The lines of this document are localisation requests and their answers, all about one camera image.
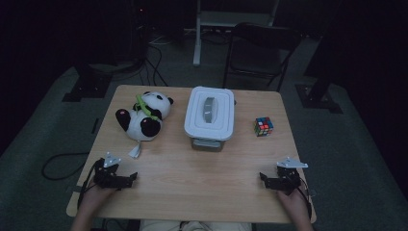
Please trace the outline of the panda plush toy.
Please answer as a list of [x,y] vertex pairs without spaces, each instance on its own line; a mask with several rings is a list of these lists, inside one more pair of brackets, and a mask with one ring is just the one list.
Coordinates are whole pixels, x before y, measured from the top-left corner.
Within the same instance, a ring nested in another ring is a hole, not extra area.
[[154,140],[163,128],[163,120],[169,115],[174,101],[161,92],[147,91],[136,96],[131,110],[119,109],[115,117],[120,127],[137,145],[129,152],[138,158],[143,141]]

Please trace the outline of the white box lid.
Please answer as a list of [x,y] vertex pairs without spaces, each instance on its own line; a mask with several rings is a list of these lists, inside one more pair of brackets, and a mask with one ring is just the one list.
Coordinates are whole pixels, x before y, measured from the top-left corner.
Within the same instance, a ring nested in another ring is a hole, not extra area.
[[191,138],[227,141],[234,132],[235,97],[228,89],[195,87],[184,128]]

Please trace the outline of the white metal desk frame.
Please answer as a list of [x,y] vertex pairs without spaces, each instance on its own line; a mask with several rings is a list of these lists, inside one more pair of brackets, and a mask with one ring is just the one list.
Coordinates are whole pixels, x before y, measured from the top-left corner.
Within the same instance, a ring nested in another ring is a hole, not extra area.
[[192,64],[200,66],[201,63],[201,32],[202,27],[231,28],[240,22],[251,22],[272,26],[280,0],[273,0],[269,13],[228,13],[202,11],[201,0],[197,0],[196,25],[195,25],[195,47]]

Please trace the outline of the person's right hand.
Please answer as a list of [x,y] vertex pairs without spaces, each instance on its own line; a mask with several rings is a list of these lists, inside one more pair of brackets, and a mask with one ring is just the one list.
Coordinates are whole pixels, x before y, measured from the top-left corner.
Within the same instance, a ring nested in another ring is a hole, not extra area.
[[277,191],[276,195],[293,223],[310,220],[306,200],[298,190],[292,191],[290,194]]

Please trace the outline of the colourful puzzle cube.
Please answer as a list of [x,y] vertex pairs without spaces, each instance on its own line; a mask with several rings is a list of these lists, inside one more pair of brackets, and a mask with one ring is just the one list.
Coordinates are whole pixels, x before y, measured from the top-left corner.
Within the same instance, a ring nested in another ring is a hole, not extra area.
[[257,117],[254,121],[254,133],[257,137],[269,136],[274,125],[268,116]]

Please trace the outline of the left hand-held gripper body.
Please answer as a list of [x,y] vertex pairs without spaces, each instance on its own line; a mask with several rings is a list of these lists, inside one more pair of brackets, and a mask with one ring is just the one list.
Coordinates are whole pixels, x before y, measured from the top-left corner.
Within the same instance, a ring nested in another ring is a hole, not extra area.
[[93,182],[103,189],[121,189],[128,182],[128,178],[116,175],[120,162],[120,158],[108,152],[104,158],[95,162]]

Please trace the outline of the black folding chair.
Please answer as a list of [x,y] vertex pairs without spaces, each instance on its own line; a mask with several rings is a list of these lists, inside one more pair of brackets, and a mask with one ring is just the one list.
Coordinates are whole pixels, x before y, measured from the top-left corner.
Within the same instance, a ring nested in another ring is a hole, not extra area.
[[229,75],[268,79],[268,86],[278,78],[281,90],[290,57],[302,41],[294,29],[242,22],[232,28],[222,86]]

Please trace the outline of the person's left hand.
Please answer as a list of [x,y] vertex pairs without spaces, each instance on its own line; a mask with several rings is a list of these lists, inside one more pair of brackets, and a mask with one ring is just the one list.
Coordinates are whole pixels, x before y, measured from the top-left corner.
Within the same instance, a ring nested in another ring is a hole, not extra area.
[[91,183],[83,194],[78,216],[87,218],[94,217],[103,204],[116,192],[116,189],[101,188],[95,183]]

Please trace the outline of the clear grey storage box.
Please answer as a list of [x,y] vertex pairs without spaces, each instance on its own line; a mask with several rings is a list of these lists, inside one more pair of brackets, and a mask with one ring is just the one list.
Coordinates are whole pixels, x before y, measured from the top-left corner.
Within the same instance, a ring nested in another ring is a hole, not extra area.
[[201,151],[219,152],[224,146],[223,141],[206,140],[206,139],[191,139],[191,147]]

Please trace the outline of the black stand base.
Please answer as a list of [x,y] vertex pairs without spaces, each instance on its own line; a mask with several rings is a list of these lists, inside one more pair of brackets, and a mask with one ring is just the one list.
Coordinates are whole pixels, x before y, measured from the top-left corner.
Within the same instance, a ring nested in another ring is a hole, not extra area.
[[331,114],[341,114],[343,110],[336,103],[328,91],[328,85],[315,83],[314,85],[296,85],[296,92],[301,104],[308,109],[324,109]]
[[80,102],[83,98],[104,98],[113,75],[92,68],[88,64],[74,66],[79,77],[71,89],[64,95],[63,102]]

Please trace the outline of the dark computer tower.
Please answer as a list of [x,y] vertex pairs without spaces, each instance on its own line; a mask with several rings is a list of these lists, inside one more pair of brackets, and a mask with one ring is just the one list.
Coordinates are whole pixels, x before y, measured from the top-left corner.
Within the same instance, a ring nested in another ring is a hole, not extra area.
[[131,55],[137,60],[146,58],[149,38],[148,0],[130,0],[132,23]]

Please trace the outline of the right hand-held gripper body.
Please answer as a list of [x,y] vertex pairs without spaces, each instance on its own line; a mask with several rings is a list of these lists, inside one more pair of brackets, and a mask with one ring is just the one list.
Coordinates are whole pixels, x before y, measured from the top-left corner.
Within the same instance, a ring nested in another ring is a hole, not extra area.
[[292,192],[301,185],[299,168],[307,168],[308,165],[296,159],[287,157],[276,163],[277,178],[269,178],[273,190]]

